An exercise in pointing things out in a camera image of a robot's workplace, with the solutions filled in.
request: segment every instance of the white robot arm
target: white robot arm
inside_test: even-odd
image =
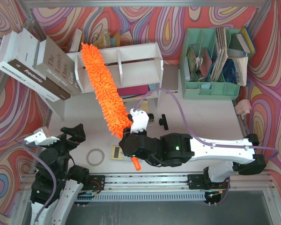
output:
[[[133,124],[131,128],[124,130],[124,136],[119,142],[119,146],[125,156],[140,158],[152,166],[180,166],[188,161],[203,159],[217,159],[220,163],[204,169],[203,174],[199,174],[191,179],[194,182],[189,184],[190,189],[211,189],[216,188],[219,183],[223,183],[227,177],[234,174],[251,175],[263,171],[266,166],[263,155],[255,153],[253,146],[256,140],[252,137],[235,141],[210,140],[204,138],[194,138],[188,134],[168,134],[160,139],[147,137],[148,115],[142,110],[133,109],[130,111]],[[53,137],[46,127],[42,127],[25,139],[26,143],[34,142],[36,145],[46,147],[40,158],[54,171],[56,176],[67,174],[67,176],[57,177],[57,194],[47,208],[43,210],[38,219],[39,225],[63,225],[66,222],[70,209],[81,190],[90,190],[89,170],[80,166],[73,166],[67,173],[69,151],[76,148],[79,143],[85,140],[83,125],[74,128],[62,128],[64,134]],[[66,134],[72,138],[66,140]],[[223,148],[221,145],[229,145],[231,148]],[[58,155],[62,152],[65,158],[60,164]],[[48,174],[44,168],[38,164],[39,172],[36,181],[32,185],[32,219],[34,224],[36,215],[44,205],[46,198],[51,194],[52,185],[46,181],[45,190],[42,178],[47,179]]]

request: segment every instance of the metal grate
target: metal grate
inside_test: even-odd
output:
[[[93,202],[204,201],[204,192],[100,193]]]

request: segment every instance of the book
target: book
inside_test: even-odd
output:
[[[111,37],[110,32],[105,30],[101,36],[93,43],[98,49],[110,48],[111,47]]]
[[[202,64],[200,66],[200,71],[202,76],[206,79],[209,74],[211,73],[212,70],[212,61],[211,58],[208,54],[208,50],[205,48],[204,49],[204,53],[203,53],[203,61]]]
[[[111,47],[120,47],[120,37],[121,37],[121,33],[118,30],[113,37],[111,37]]]
[[[162,88],[177,91],[178,90],[178,69],[176,65],[163,65]]]
[[[229,49],[244,51],[245,53],[248,53],[248,54],[251,53],[248,43],[246,42],[246,40],[242,34],[232,35],[232,38],[231,38],[231,41],[229,44]]]
[[[246,27],[242,27],[240,29],[240,33],[243,35],[243,37],[247,41],[249,49],[251,51],[251,53],[248,54],[249,61],[250,61],[256,53],[256,46],[255,46],[254,41],[253,41],[253,39],[252,39],[252,37],[251,37],[251,35],[250,35],[250,33],[249,33],[249,31]]]
[[[248,53],[246,53],[244,51],[235,50],[235,49],[231,49],[231,48],[228,48],[227,54],[228,54],[228,58],[230,58],[230,57],[245,57],[245,56],[248,55]]]
[[[247,84],[247,65],[248,57],[227,59],[222,71],[225,81],[245,86]]]
[[[213,63],[213,68],[212,68],[212,71],[211,71],[211,80],[214,80],[214,77],[215,77],[215,74],[217,72],[217,69],[218,69],[218,65],[219,65],[219,62],[220,62],[220,56],[221,56],[221,53],[222,53],[222,49],[220,47],[220,43],[219,43],[219,36],[217,35],[216,38],[215,38],[215,46],[214,46],[214,52],[212,54],[212,63]]]
[[[85,39],[85,33],[82,33],[81,39],[80,39],[80,43],[79,43],[79,51],[81,51],[81,49],[82,49],[82,44],[81,43],[84,43],[84,39]]]
[[[189,72],[187,73],[187,76],[185,75],[185,80],[186,81],[195,81],[196,80],[196,55],[194,51],[194,46],[190,46],[188,49],[188,54],[187,54],[187,59],[188,59],[188,70]]]
[[[81,93],[75,77],[75,62],[48,36],[39,44],[34,67],[72,96]]]
[[[64,90],[58,90],[58,86],[53,82],[51,83],[53,83],[54,87],[50,86],[50,82],[48,83],[39,75],[31,72],[29,68],[22,70],[21,65],[18,65],[17,63],[10,63],[10,61],[12,60],[17,35],[17,33],[12,31],[8,35],[5,35],[2,39],[0,46],[0,70],[16,79],[17,81],[23,83],[27,87],[31,88],[44,98],[51,100],[52,102],[60,99],[65,100],[70,98],[70,95]]]
[[[82,31],[79,29],[76,29],[74,35],[72,36],[70,42],[67,45],[66,52],[75,53],[75,52],[79,51],[81,37],[82,37]]]
[[[149,91],[149,87],[148,85],[141,85],[128,88],[118,88],[117,91],[120,96],[144,95]]]
[[[221,38],[222,38],[222,51],[223,51],[223,57],[220,63],[219,71],[217,73],[217,76],[215,77],[215,80],[217,81],[221,75],[221,72],[223,70],[223,67],[227,61],[228,53],[227,53],[227,38],[226,38],[226,28],[220,27],[221,32]]]
[[[138,99],[141,99],[148,91],[153,90],[153,89],[156,88],[155,84],[141,85],[140,87],[144,90],[144,86],[146,86],[146,90],[145,90],[144,93],[141,93],[141,94],[134,94],[134,95],[133,95],[133,94],[129,94],[129,95],[120,95],[120,97],[121,97],[122,99],[124,99],[125,101],[127,101],[127,100],[138,100]]]

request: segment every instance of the black plastic part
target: black plastic part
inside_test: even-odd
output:
[[[227,189],[228,179],[224,182],[214,183],[210,181],[208,175],[208,167],[204,169],[203,174],[189,174],[187,175],[187,185],[190,190],[212,190],[212,189]]]
[[[165,117],[165,114],[161,115],[161,119],[159,119],[159,125],[163,126],[165,130],[169,129],[167,118]]]
[[[128,114],[127,117],[128,117],[128,119],[129,119],[130,121],[133,122],[133,119],[132,119],[132,115],[131,115],[131,114]]]
[[[180,166],[186,163],[194,152],[191,151],[187,134],[168,134],[159,139],[147,137],[146,132],[130,133],[124,129],[124,136],[119,142],[125,156],[137,157],[152,166]]]
[[[154,115],[153,115],[153,113],[149,113],[148,117],[149,117],[149,123],[154,122]]]
[[[249,142],[251,142],[253,146],[259,145],[258,136],[256,134],[249,134],[245,138],[248,138]]]
[[[83,124],[80,123],[74,128],[63,127],[60,129],[61,132],[72,136],[69,140],[72,142],[84,142],[85,141],[85,133],[83,129]]]
[[[89,183],[89,169],[79,166],[73,165],[69,169],[68,180],[76,180],[78,183],[82,183],[86,185]]]
[[[57,186],[55,195],[49,202],[49,204],[46,206],[50,206],[55,200],[59,199],[59,195],[61,190],[65,187],[65,182],[63,180],[57,180]],[[53,191],[53,181],[48,180],[42,176],[40,176],[39,173],[36,174],[36,179],[31,185],[31,197],[30,200],[32,203],[40,203],[45,204],[45,202],[50,197],[51,193]]]
[[[63,180],[68,178],[67,171],[70,150],[75,149],[81,142],[85,141],[85,133],[82,124],[74,128],[63,127],[61,132],[63,132],[63,134],[58,136],[59,141],[50,144],[50,146],[43,146],[46,149],[42,151],[39,156],[53,171],[57,182],[55,195],[48,206],[59,198],[61,190],[65,187],[65,182]],[[41,163],[37,163],[37,169],[38,173],[36,174],[36,179],[31,186],[32,191],[30,199],[33,203],[44,204],[52,193],[53,180],[47,169]],[[83,178],[83,176],[73,176],[78,180]]]
[[[255,175],[261,173],[266,167],[264,155],[255,154],[253,158],[255,160],[249,164],[233,163],[233,170],[237,171],[240,175]]]
[[[205,192],[205,198],[206,200],[204,201],[206,204],[214,204],[214,203],[219,203],[221,201],[222,195],[219,194],[219,192]]]
[[[101,190],[104,190],[105,186],[105,176],[104,175],[89,175],[89,183],[84,185],[82,188],[82,191],[87,191],[87,190],[94,190],[98,191],[100,185]]]

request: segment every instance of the pink object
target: pink object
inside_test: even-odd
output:
[[[248,113],[250,113],[252,106],[248,99],[243,99],[234,107],[236,114],[241,115],[242,119]]]
[[[118,94],[120,96],[124,95],[144,95],[149,91],[148,85],[141,85],[136,87],[129,87],[129,88],[119,88]]]

